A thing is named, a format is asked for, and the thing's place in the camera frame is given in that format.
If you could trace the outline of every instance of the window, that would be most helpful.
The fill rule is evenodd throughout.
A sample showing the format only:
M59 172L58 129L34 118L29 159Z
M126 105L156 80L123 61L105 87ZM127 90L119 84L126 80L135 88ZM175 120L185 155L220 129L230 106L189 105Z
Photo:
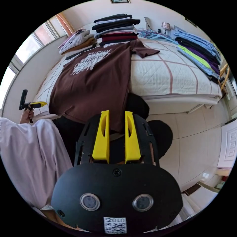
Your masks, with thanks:
M39 28L37 28L35 30L35 34L44 45L55 39L54 35L47 28L46 24L42 24Z
M31 34L16 51L16 55L23 63L25 63L26 60L40 48L41 45Z
M12 58L0 84L0 112L7 90L14 76L21 70L24 63L41 47L48 44L54 39L59 38L50 21L43 23L38 27L19 47Z
M15 76L15 73L10 69L10 67L7 67L7 70L2 78L2 82L0 84L0 109L2 109L2 104L5 98L5 95L7 93L7 90Z

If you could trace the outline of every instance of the lamp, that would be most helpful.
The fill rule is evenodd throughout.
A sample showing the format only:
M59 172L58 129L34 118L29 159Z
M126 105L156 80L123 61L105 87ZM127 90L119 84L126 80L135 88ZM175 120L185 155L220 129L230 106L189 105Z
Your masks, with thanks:
M170 30L170 24L167 22L163 21L161 27L165 29L165 35L166 35L166 30Z

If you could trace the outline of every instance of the qr code sticker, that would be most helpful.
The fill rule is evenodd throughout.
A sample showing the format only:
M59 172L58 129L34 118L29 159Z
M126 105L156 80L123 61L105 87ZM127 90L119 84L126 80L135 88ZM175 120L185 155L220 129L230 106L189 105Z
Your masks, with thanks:
M126 218L104 217L104 232L106 234L126 234Z

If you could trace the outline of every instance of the white quilted bedspread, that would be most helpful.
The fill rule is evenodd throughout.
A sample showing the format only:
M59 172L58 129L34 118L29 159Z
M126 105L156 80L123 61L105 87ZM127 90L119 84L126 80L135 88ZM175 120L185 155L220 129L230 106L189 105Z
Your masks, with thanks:
M189 59L177 51L177 46L166 41L140 39L147 48L158 49L156 55L140 58L132 55L131 91L144 99L149 97L174 95L204 95L221 98L219 85L209 81L206 75ZM48 73L34 101L46 101L49 104L53 86L70 62L62 58ZM48 114L49 107L35 109L35 115Z

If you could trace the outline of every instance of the wooden chair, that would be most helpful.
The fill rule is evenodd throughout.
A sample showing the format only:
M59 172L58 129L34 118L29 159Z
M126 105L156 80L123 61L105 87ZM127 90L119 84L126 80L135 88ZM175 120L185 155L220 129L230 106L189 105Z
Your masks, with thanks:
M220 70L220 77L223 75L223 73L225 72L225 70L226 70L227 67L228 67L228 63L226 63L226 64L223 66L223 68ZM225 89L225 84L226 84L226 82L227 82L229 73L230 73L230 67L228 67L227 74L226 74L226 76L225 76L225 80L223 81L223 83L221 84L221 82L218 81L219 86L220 86L220 90L223 91L225 94L228 94L227 90Z

